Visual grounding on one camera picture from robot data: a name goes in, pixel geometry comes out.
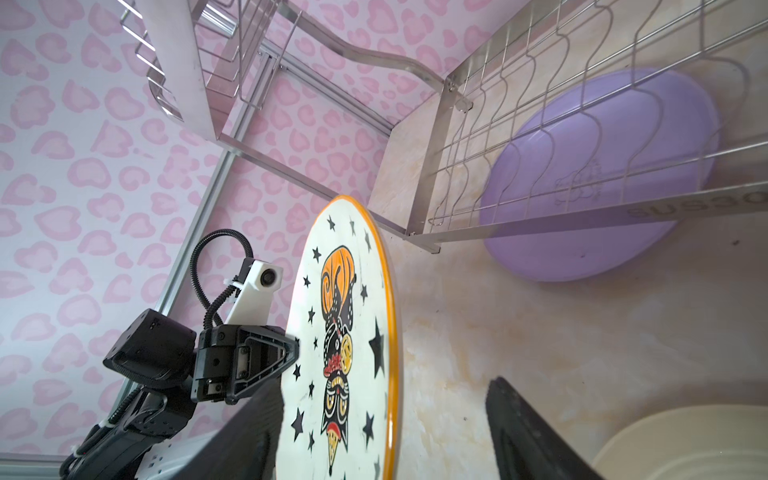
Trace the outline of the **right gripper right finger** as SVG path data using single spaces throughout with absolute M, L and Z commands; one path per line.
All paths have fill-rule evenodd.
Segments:
M 485 408 L 502 479 L 600 477 L 506 379 L 490 382 Z

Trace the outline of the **white star cartoon plate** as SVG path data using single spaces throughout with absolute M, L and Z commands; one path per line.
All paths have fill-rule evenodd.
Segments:
M 286 333 L 298 359 L 281 377 L 276 479 L 392 479 L 402 355 L 389 254 L 372 214 L 338 196 L 309 231 Z

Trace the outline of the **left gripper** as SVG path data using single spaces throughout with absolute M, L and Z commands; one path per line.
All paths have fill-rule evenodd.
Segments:
M 190 398 L 237 404 L 299 358 L 299 340 L 277 326 L 222 325 L 198 335 Z

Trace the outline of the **cream plain plate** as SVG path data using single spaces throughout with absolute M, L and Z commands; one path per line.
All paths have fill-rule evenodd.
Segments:
M 613 436 L 592 466 L 605 479 L 765 479 L 767 408 L 701 405 L 657 413 Z

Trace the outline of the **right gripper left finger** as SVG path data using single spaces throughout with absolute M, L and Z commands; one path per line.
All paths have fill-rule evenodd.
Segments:
M 283 417 L 280 382 L 269 380 L 174 477 L 272 478 Z

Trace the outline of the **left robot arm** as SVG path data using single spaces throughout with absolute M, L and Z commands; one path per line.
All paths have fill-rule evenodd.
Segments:
M 200 333 L 147 309 L 103 360 L 135 383 L 63 461 L 63 479 L 118 479 L 151 447 L 185 429 L 205 402 L 236 405 L 298 359 L 299 342 L 273 326 L 232 325 L 208 313 Z

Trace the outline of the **steel two-tier dish rack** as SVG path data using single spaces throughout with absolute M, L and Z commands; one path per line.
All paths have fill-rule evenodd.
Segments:
M 420 248 L 512 235 L 763 212 L 767 208 L 767 5 L 763 1 L 533 1 L 447 75 L 341 39 L 290 1 L 123 3 L 150 93 L 171 119 L 324 199 L 335 192 L 244 143 L 241 126 L 286 70 L 383 134 L 392 124 L 267 38 L 278 18 L 343 59 L 414 75 L 438 96 L 406 222 L 383 227 Z M 693 192 L 481 225 L 490 171 L 537 111 L 595 77 L 650 68 L 691 77 L 720 116 L 706 182 Z

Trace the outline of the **purple shell-shaped plate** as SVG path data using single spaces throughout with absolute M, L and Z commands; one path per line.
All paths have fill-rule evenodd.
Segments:
M 691 77 L 650 68 L 577 85 L 537 111 L 501 152 L 479 201 L 481 225 L 693 192 L 706 182 L 720 116 Z M 489 254 L 537 282 L 592 277 L 666 236 L 669 222 L 488 238 Z

